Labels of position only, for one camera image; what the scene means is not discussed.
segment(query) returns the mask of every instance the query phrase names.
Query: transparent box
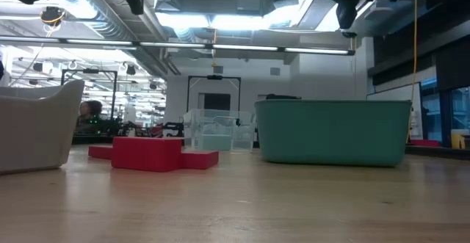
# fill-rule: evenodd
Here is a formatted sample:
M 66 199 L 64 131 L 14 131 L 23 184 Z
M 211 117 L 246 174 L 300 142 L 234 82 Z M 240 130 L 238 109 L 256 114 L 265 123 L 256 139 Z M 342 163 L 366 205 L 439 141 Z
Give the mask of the transparent box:
M 250 112 L 192 109 L 183 121 L 186 148 L 233 152 L 253 149 L 256 116 Z

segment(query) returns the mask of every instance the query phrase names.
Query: teal storage bin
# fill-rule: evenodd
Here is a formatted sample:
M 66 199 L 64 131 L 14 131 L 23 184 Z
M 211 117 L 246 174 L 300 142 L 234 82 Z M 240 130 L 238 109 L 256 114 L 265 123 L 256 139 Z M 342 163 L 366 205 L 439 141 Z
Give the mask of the teal storage bin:
M 265 100 L 255 107 L 269 162 L 393 167 L 403 160 L 410 101 Z

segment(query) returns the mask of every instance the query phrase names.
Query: person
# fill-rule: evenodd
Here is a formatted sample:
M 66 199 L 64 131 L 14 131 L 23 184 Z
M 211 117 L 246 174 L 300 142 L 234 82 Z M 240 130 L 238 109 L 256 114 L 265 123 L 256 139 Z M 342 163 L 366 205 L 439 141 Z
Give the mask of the person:
M 85 101 L 80 104 L 80 115 L 76 119 L 76 131 L 90 129 L 88 125 L 97 123 L 103 104 L 100 101 Z

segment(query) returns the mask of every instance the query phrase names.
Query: wooden table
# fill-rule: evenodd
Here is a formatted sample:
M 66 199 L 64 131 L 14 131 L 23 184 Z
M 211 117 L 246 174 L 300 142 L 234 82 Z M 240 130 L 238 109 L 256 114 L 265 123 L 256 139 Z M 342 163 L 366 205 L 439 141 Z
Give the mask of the wooden table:
M 74 148 L 60 170 L 0 176 L 0 242 L 470 242 L 470 163 L 112 169 Z

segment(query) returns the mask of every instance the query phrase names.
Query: red plastic piece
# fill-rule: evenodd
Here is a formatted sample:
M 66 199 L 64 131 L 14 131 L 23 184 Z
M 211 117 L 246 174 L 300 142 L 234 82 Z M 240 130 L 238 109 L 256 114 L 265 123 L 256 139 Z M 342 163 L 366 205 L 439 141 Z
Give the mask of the red plastic piece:
M 111 146 L 90 146 L 88 147 L 88 156 L 96 159 L 111 159 L 112 147 Z
M 424 146 L 424 147 L 441 147 L 441 143 L 436 140 L 415 139 L 410 140 L 410 144 Z
M 218 151 L 188 151 L 182 156 L 184 169 L 207 170 L 219 163 Z
M 181 139 L 115 137 L 112 146 L 116 168 L 160 173 L 181 168 Z

